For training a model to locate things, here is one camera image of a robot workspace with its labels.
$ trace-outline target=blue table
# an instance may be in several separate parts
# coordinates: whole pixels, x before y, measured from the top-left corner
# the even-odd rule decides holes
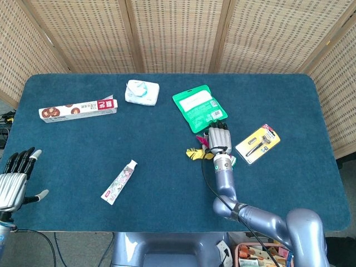
[[[160,84],[154,107],[125,102],[130,79]],[[238,199],[285,217],[304,207],[316,211],[325,230],[350,223],[342,182],[313,81],[306,75],[241,74],[48,74],[26,83],[4,159],[31,146],[42,149],[27,195],[43,189],[41,202],[13,215],[20,228],[64,231],[241,231],[217,216],[200,161],[185,151],[199,147],[172,95],[207,84],[229,117],[233,146],[264,123],[281,142],[249,166],[234,168]],[[45,123],[43,107],[113,94],[117,114]],[[113,206],[100,196],[123,167],[139,164]],[[214,182],[212,164],[207,164]]]

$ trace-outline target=green snack bag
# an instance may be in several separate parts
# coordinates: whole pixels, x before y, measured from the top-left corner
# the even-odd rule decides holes
[[[178,93],[173,96],[173,101],[189,123],[193,133],[203,130],[213,121],[228,117],[225,110],[212,97],[207,85]]]

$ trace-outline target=small toothpaste tube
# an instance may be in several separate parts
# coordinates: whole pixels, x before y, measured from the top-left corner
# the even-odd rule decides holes
[[[137,162],[131,160],[131,162],[127,164],[125,168],[123,168],[121,173],[112,182],[108,189],[105,190],[101,198],[108,202],[110,205],[112,205],[120,194],[120,192],[122,191],[123,187],[126,185],[127,181],[130,179],[136,165]]]

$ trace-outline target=yellow package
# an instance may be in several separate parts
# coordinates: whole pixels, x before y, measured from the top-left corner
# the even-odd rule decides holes
[[[235,148],[248,164],[252,164],[279,141],[280,138],[277,133],[270,126],[264,124]]]

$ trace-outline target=white toothpaste box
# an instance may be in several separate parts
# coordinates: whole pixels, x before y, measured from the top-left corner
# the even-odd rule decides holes
[[[76,118],[86,118],[116,113],[117,100],[113,95],[102,100],[70,104],[57,107],[40,108],[39,117],[46,123],[68,121]]]

